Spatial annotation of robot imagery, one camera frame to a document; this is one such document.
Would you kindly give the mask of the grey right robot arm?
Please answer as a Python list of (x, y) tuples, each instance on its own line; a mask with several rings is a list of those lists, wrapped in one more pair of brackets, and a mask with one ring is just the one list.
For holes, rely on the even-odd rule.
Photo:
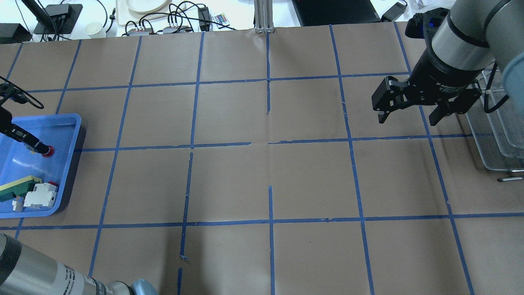
[(415, 14), (405, 35), (425, 41), (425, 50), (404, 82), (388, 75), (372, 95), (384, 123), (389, 114), (411, 106), (435, 106), (430, 125), (465, 114), (481, 97), (477, 77), (489, 65), (501, 71), (506, 96), (523, 114), (522, 0), (457, 0), (451, 9)]

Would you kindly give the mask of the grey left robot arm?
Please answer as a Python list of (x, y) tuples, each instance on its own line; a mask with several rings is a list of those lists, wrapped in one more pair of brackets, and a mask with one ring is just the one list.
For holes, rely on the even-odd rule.
[(157, 295), (146, 280), (108, 284), (74, 270), (51, 257), (1, 234), (0, 293), (2, 295)]

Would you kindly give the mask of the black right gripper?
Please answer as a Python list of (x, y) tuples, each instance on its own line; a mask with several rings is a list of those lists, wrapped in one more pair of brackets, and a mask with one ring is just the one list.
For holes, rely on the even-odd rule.
[(377, 112), (378, 123), (383, 124), (391, 112), (411, 106), (437, 107), (429, 115), (429, 123), (436, 126), (451, 114), (465, 114), (480, 98), (478, 81), (481, 71), (462, 70), (445, 64), (430, 49), (425, 49), (419, 61), (400, 90), (400, 82), (387, 76), (372, 94), (372, 109)]

